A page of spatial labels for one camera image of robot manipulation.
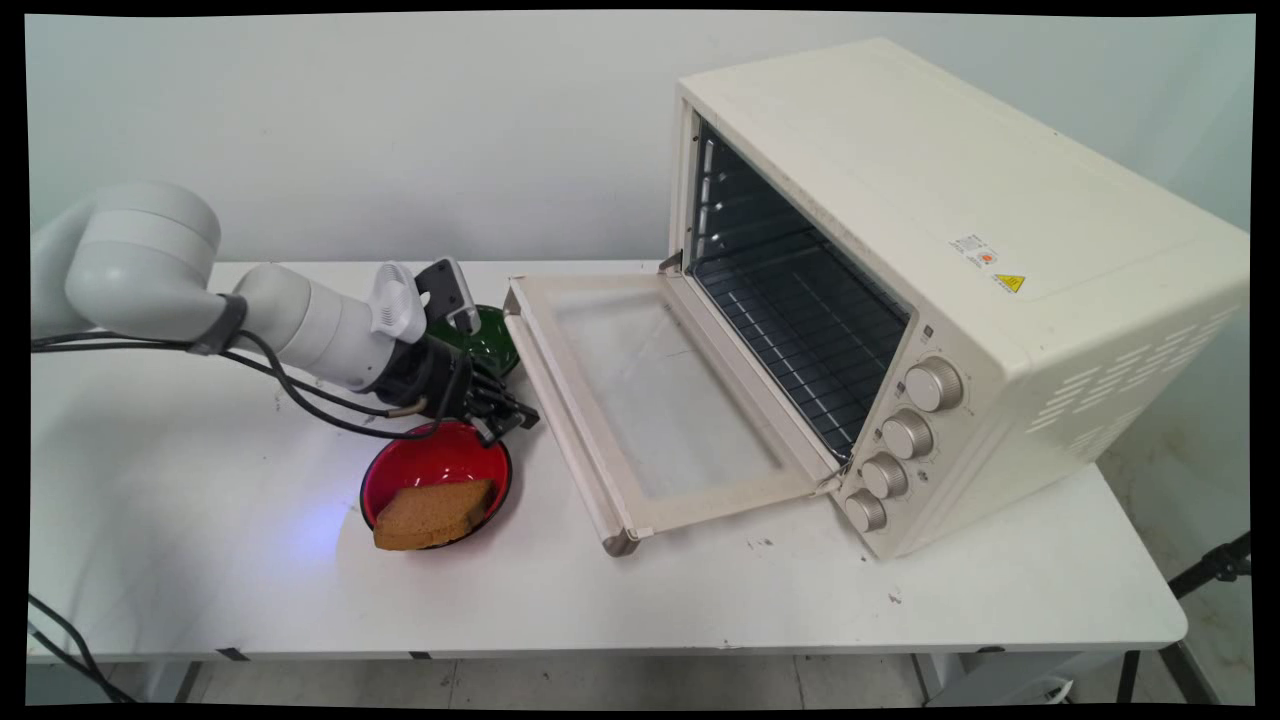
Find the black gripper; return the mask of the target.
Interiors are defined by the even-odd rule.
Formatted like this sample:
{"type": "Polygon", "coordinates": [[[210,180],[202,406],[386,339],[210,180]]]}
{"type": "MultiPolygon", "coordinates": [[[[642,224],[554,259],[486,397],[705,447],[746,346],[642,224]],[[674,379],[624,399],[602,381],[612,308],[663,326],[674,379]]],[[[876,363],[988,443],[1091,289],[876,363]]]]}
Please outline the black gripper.
{"type": "Polygon", "coordinates": [[[475,370],[470,354],[429,334],[415,343],[397,340],[374,380],[374,395],[398,407],[422,400],[419,413],[426,418],[466,420],[483,447],[492,447],[513,429],[532,429],[541,420],[500,378],[475,375],[475,370]]]}

